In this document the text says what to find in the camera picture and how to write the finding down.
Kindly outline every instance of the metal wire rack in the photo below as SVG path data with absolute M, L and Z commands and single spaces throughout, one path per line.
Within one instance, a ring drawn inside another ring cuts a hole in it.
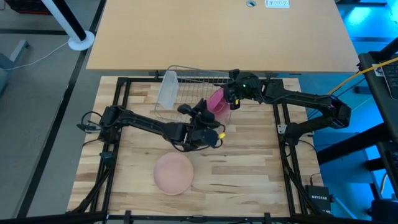
M 181 114 L 177 108 L 181 104 L 188 104 L 195 106 L 200 99 L 208 99 L 218 88 L 214 86 L 216 83 L 226 83 L 228 80 L 227 72 L 217 72 L 211 70 L 202 70 L 199 68 L 186 67 L 181 65 L 171 65 L 167 71 L 175 71 L 178 79 L 177 98 L 171 110 L 163 108 L 159 103 L 159 97 L 155 104 L 155 115 L 160 119 L 167 121 L 188 122 L 190 117 L 186 114 Z M 161 86 L 159 96 L 164 92 L 167 86 Z M 228 124 L 230 114 L 226 116 L 224 124 Z

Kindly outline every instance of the pink bowl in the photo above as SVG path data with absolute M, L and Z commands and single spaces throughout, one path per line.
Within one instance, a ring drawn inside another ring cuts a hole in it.
M 177 152 L 162 156 L 154 169 L 155 185 L 167 195 L 186 191 L 193 180 L 193 166 L 187 157 Z
M 207 99 L 207 109 L 214 114 L 217 121 L 223 122 L 230 112 L 229 104 L 224 99 L 224 89 L 219 88 Z

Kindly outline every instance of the light wood desk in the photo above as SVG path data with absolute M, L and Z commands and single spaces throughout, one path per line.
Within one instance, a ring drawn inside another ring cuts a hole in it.
M 87 69 L 354 73 L 358 56 L 334 0 L 112 0 Z
M 101 79 L 93 111 L 102 113 L 112 104 L 117 79 Z M 284 79 L 284 85 L 288 90 L 300 91 L 296 78 Z M 154 106 L 159 88 L 160 83 L 132 83 L 127 108 L 157 119 Z M 307 118 L 302 107 L 289 105 L 289 111 L 292 122 Z M 289 217 L 272 105 L 243 100 L 241 108 L 232 112 L 226 133 L 221 148 L 185 154 L 194 167 L 192 186 L 181 195 L 168 196 L 155 186 L 152 172 L 161 156 L 176 150 L 160 136 L 137 128 L 123 128 L 110 214 L 123 215 L 125 210 L 131 210 L 134 215 L 263 217 L 264 212 L 269 212 L 272 217 Z M 86 141 L 95 138 L 95 134 L 88 134 Z M 312 138 L 302 139 L 312 143 Z M 83 148 L 69 210 L 94 186 L 102 145 L 96 141 Z M 297 157 L 303 185 L 309 184 L 310 176 L 320 171 L 316 153 L 301 142 Z M 320 175 L 314 175 L 313 180 L 322 185 Z M 296 212 L 300 212 L 297 192 L 292 186 Z

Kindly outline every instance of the sticker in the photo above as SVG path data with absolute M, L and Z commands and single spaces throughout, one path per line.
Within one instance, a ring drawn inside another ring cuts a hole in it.
M 268 8 L 290 8 L 289 0 L 265 0 Z
M 376 74 L 377 77 L 384 77 L 384 71 L 383 71 L 382 67 L 375 68 L 374 73 Z

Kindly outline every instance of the wire dish rack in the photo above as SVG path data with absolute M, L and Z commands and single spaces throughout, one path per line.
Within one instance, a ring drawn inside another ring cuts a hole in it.
M 220 88 L 214 84 L 227 80 L 227 72 L 171 65 L 160 86 L 154 114 L 167 121 L 189 122 L 190 116 L 179 113 L 177 108 L 184 103 L 194 107 L 202 98 L 207 100 Z M 231 113 L 219 122 L 228 124 L 230 117 Z

